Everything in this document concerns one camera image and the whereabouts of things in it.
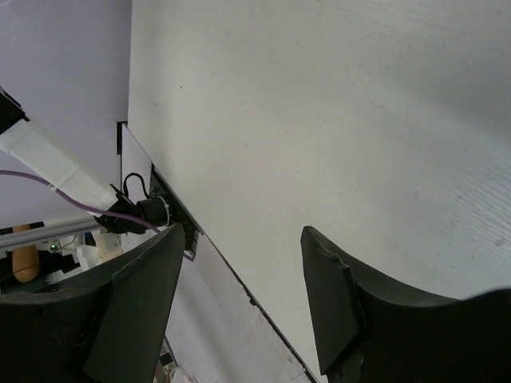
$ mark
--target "gray wall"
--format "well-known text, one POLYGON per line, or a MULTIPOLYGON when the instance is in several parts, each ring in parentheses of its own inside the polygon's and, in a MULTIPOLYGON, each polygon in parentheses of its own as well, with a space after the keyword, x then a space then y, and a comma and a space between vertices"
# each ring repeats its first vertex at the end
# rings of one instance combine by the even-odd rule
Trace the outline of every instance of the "gray wall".
MULTIPOLYGON (((118 184, 127 120, 131 1, 2 0, 0 85, 65 146, 118 184)), ((28 169, 0 152, 0 169, 28 169)), ((78 213, 43 186, 0 179, 0 227, 78 213)))

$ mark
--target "wooden handle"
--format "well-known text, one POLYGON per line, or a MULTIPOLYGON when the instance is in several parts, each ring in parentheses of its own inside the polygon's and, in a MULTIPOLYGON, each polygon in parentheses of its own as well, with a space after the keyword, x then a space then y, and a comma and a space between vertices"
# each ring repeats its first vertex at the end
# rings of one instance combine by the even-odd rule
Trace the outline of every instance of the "wooden handle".
MULTIPOLYGON (((30 225, 13 227, 13 232, 30 230, 30 225)), ((13 272, 19 282, 29 282, 39 274, 39 253, 35 245, 13 251, 13 272)))

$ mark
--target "metal bar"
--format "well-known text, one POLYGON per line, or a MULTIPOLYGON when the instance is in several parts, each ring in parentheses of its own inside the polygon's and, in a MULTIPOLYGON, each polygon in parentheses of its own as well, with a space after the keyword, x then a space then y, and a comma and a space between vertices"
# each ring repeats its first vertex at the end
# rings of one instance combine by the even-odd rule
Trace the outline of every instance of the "metal bar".
POLYGON ((84 219, 78 219, 76 221, 39 227, 38 229, 29 231, 0 235, 0 250, 34 245, 49 239, 55 239, 65 237, 67 235, 83 233, 84 231, 95 230, 99 227, 101 227, 100 224, 97 223, 93 217, 88 217, 84 219))

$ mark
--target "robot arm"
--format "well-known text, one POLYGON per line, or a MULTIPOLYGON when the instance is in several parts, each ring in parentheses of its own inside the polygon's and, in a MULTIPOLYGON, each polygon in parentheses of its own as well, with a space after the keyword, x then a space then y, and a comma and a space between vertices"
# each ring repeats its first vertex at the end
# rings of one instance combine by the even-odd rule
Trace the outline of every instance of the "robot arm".
POLYGON ((91 214, 96 221, 111 232, 142 234, 147 227, 172 223, 169 203, 165 198, 132 203, 71 151, 63 148, 2 88, 0 149, 23 162, 60 194, 67 195, 81 206, 91 207, 89 212, 93 211, 91 214))

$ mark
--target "white table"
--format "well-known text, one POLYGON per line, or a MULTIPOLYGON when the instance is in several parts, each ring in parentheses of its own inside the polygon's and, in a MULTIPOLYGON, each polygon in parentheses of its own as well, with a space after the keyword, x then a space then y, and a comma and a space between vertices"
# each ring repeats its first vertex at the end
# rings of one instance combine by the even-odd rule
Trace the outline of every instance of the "white table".
POLYGON ((129 127, 318 372, 299 237, 511 281, 511 3, 136 0, 129 127))

